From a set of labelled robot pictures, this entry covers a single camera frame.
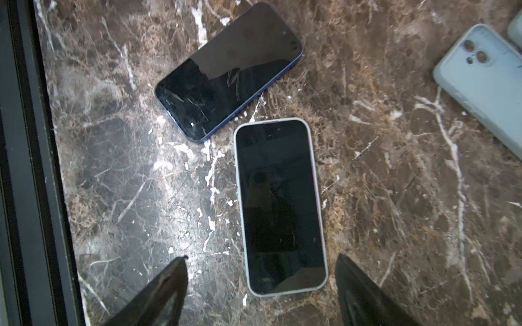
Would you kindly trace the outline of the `pink phone black screen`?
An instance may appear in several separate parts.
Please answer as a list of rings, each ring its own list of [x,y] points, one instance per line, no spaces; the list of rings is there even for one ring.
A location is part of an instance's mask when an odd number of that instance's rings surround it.
[[[234,150],[249,290],[275,297],[320,289],[328,263],[308,123],[242,124]]]

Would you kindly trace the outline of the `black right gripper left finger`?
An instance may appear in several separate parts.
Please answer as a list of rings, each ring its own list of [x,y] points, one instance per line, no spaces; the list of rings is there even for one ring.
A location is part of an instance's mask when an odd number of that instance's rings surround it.
[[[168,303],[169,325],[178,325],[188,290],[188,256],[172,260],[106,325],[153,325]]]

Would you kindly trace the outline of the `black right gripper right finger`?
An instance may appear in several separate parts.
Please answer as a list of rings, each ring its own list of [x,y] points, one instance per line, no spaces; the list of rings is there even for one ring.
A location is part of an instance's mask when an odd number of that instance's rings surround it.
[[[337,258],[335,279],[344,325],[420,324],[342,253]]]

